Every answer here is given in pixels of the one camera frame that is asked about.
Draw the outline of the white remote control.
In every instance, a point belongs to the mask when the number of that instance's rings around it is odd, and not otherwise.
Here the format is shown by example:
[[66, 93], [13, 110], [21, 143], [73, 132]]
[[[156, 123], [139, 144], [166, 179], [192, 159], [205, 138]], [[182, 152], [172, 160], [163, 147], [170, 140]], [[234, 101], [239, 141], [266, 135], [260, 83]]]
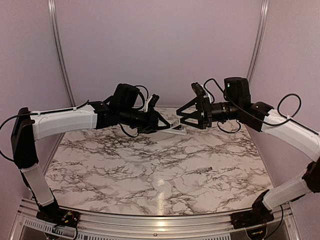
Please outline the white remote control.
[[162, 130], [162, 132], [173, 135], [182, 135], [187, 134], [187, 129], [181, 124], [180, 119], [177, 119], [170, 123], [170, 128]]

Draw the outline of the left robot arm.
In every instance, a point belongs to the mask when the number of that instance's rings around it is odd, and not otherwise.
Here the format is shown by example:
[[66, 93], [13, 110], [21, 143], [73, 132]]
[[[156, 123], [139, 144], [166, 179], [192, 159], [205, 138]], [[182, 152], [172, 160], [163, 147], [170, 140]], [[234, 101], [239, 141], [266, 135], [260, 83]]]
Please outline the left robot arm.
[[29, 111], [26, 107], [19, 110], [11, 133], [13, 162], [20, 169], [39, 210], [51, 222], [60, 222], [64, 215], [39, 168], [35, 141], [56, 134], [116, 125], [129, 126], [139, 134], [170, 129], [172, 125], [154, 109], [159, 96], [154, 94], [141, 107], [135, 107], [141, 96], [138, 87], [120, 83], [114, 94], [104, 101], [87, 101], [80, 106], [49, 111]]

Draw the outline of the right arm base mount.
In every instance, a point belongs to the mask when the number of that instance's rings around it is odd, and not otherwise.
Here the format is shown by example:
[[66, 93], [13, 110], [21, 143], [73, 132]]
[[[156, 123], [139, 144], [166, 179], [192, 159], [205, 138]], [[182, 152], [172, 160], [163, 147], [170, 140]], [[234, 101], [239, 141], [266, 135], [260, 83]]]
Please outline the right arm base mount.
[[266, 224], [273, 221], [275, 217], [270, 212], [262, 214], [259, 211], [247, 210], [232, 213], [230, 219], [234, 229], [241, 229]]

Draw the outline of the right aluminium frame post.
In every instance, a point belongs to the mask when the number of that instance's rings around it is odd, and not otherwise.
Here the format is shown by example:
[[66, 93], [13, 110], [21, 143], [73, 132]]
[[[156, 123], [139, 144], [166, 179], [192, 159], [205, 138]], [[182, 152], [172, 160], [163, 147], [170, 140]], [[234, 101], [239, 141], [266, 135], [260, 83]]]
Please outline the right aluminium frame post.
[[270, 5], [269, 0], [261, 1], [256, 37], [254, 40], [253, 50], [252, 50], [252, 54], [251, 54], [251, 58], [250, 58], [250, 62], [249, 62], [249, 66], [246, 74], [246, 78], [248, 80], [249, 86], [251, 86], [253, 83], [256, 67], [258, 64], [258, 59], [263, 46], [263, 41], [264, 41], [266, 27], [267, 27], [269, 5]]

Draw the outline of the aluminium frame post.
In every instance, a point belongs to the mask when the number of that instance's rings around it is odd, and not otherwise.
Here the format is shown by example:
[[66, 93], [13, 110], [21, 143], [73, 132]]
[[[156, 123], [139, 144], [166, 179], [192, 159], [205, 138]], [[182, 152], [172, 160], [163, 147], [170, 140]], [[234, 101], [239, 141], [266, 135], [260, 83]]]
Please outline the aluminium frame post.
[[69, 79], [69, 75], [68, 75], [68, 71], [65, 63], [64, 53], [63, 53], [58, 16], [57, 16], [57, 10], [56, 10], [56, 1], [48, 0], [47, 6], [48, 6], [49, 18], [50, 18], [51, 28], [53, 33], [53, 41], [55, 45], [57, 61], [58, 61], [58, 65], [59, 65], [59, 69], [62, 77], [62, 82], [65, 88], [69, 105], [74, 107], [76, 105], [76, 102], [72, 92], [72, 87], [71, 87], [71, 83], [70, 83], [70, 79]]
[[246, 78], [248, 80], [249, 86], [251, 86], [253, 83], [256, 67], [258, 64], [258, 59], [263, 46], [263, 41], [264, 41], [266, 27], [267, 27], [269, 5], [270, 5], [269, 0], [261, 1], [256, 37], [254, 40], [253, 50], [252, 50], [252, 54], [251, 54], [251, 58], [250, 58], [250, 62], [249, 62], [249, 66], [246, 74]]

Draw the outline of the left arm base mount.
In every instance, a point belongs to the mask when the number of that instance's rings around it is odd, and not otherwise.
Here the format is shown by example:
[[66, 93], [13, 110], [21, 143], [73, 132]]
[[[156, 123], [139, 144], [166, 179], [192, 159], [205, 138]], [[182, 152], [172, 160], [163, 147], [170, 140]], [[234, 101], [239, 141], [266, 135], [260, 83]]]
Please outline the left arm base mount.
[[80, 213], [74, 210], [59, 209], [58, 211], [45, 213], [38, 211], [36, 218], [57, 226], [76, 228], [80, 219]]

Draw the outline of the front aluminium rail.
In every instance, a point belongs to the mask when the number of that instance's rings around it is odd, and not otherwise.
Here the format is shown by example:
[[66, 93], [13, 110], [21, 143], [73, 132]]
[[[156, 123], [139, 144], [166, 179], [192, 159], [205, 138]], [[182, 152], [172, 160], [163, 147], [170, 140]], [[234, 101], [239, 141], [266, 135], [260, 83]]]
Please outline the front aluminium rail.
[[147, 216], [93, 212], [78, 209], [76, 228], [55, 226], [36, 217], [34, 200], [22, 199], [10, 240], [300, 240], [289, 204], [273, 210], [274, 220], [234, 228], [232, 211], [177, 216]]

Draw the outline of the left aluminium frame post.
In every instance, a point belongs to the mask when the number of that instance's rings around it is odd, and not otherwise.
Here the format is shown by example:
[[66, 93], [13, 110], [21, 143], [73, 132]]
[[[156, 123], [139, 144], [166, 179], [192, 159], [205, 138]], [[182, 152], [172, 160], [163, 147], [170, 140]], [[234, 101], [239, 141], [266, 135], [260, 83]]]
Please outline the left aluminium frame post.
[[48, 6], [49, 18], [50, 18], [51, 28], [53, 33], [53, 41], [55, 45], [57, 61], [58, 61], [58, 65], [59, 65], [59, 69], [62, 77], [62, 82], [65, 88], [69, 105], [74, 107], [76, 105], [76, 102], [72, 92], [72, 87], [71, 87], [71, 83], [70, 83], [70, 79], [69, 79], [69, 75], [68, 75], [68, 71], [65, 63], [64, 53], [63, 53], [58, 16], [57, 16], [57, 10], [56, 10], [56, 1], [48, 0], [47, 6]]

